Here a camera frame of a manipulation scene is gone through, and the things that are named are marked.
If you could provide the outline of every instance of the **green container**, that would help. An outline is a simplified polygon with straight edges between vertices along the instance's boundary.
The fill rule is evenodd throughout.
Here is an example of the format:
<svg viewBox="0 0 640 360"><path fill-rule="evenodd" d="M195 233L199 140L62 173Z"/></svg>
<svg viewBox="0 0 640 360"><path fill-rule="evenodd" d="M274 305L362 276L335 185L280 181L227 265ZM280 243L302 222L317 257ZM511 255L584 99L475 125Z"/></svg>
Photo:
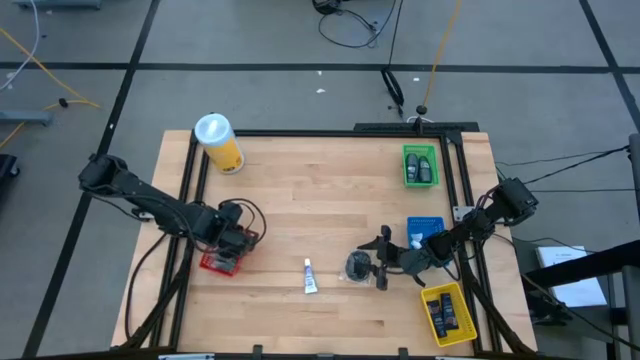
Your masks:
<svg viewBox="0 0 640 360"><path fill-rule="evenodd" d="M431 166L432 182L423 183L415 182L410 183L407 181L407 155L416 154L418 158L426 156ZM438 178L438 163L436 162L436 148L433 145L418 145L418 144L405 144L402 145L402 171L404 173L404 185L407 187L429 187L438 185L440 179Z"/></svg>

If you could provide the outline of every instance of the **wooden table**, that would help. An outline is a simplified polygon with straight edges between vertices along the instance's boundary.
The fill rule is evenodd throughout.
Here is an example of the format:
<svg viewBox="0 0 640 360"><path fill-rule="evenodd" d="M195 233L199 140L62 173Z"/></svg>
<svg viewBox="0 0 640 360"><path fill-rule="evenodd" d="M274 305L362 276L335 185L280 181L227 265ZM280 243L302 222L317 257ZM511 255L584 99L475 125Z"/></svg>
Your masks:
<svg viewBox="0 0 640 360"><path fill-rule="evenodd" d="M189 135L165 133L153 177L154 186L176 197ZM487 134L463 133L463 139L477 199L497 183L493 156ZM247 159L244 169L224 176L210 167L204 200L217 204L248 198L265 212L269 231L232 278L201 269L201 255L196 253L178 350L247 353L254 344L262 344L265 353L393 355L399 347L407 347L411 355L472 355L469 342L436 345L421 305L421 289L410 277L390 277L386 292L338 279L349 252L378 235L382 224L393 230L393 242L404 246L408 216L441 216L448 228L452 226L444 176L439 186L428 190L405 188L401 155L405 143L436 145L438 170L443 174L438 140L240 138ZM451 158L463 203L454 151ZM190 196L195 192L199 159L195 164ZM509 237L507 229L499 232ZM132 269L159 236L155 224L142 225ZM157 299L166 246L167 242L147 259L136 280L133 329ZM484 252L497 308L524 343L536 348L512 246L494 237ZM319 288L314 295L304 294L307 257ZM427 286L452 281L435 268L421 278ZM484 348L489 349L484 311L478 303L476 307ZM123 309L113 344L125 340ZM161 344L167 343L172 315L170 306Z"/></svg>

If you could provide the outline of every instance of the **concrete floor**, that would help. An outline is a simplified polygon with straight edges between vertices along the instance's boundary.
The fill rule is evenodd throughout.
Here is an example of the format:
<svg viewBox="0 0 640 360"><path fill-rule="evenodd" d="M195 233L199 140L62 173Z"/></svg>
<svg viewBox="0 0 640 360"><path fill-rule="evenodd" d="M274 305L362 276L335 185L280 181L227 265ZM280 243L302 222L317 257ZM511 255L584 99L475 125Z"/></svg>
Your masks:
<svg viewBox="0 0 640 360"><path fill-rule="evenodd" d="M353 1L350 9L384 21L391 0ZM40 12L36 56L45 62L118 63L125 69L151 0L104 0L102 10ZM620 66L640 66L635 0L589 0ZM405 0L394 64L429 64L453 1ZM143 63L377 64L388 60L395 13L376 48L346 49L318 35L315 13L299 0L161 0ZM367 34L345 18L327 20L331 34L358 42ZM30 11L0 3L0 26L30 47ZM0 63L23 56L0 37ZM607 66L578 0L464 0L443 64ZM0 78L13 68L0 69ZM22 354L80 198L76 176L96 151L124 70L56 70L102 105L55 110L50 127L30 126L2 149L20 158L22 174L0 212L0 358ZM396 73L407 112L422 101L428 72ZM640 96L640 75L625 75ZM318 94L318 89L326 90ZM0 108L38 110L71 98L40 70L26 70ZM611 74L438 73L429 118L477 121L505 162L607 150L627 143L634 122ZM207 112L237 129L351 129L356 122L399 121L377 71L138 70L110 153L150 180L161 135L188 129ZM12 126L0 125L0 139ZM569 162L504 168L530 179ZM536 183L535 189L632 187L623 154ZM638 238L631 192L538 194L535 217L514 229L522 238L553 236L602 250ZM40 355L106 349L124 291L138 225L92 203ZM617 297L622 297L616 286ZM536 328L553 355L602 358L604 344Z"/></svg>

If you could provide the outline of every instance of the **blue box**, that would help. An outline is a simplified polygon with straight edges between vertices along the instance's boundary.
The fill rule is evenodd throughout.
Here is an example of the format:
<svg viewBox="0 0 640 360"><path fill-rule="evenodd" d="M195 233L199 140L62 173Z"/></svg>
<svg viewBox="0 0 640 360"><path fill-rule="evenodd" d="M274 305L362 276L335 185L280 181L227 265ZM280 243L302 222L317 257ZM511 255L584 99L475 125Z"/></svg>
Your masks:
<svg viewBox="0 0 640 360"><path fill-rule="evenodd" d="M410 216L407 218L407 241L411 245L411 234L422 233L422 238L429 237L444 230L444 220L440 216Z"/></svg>

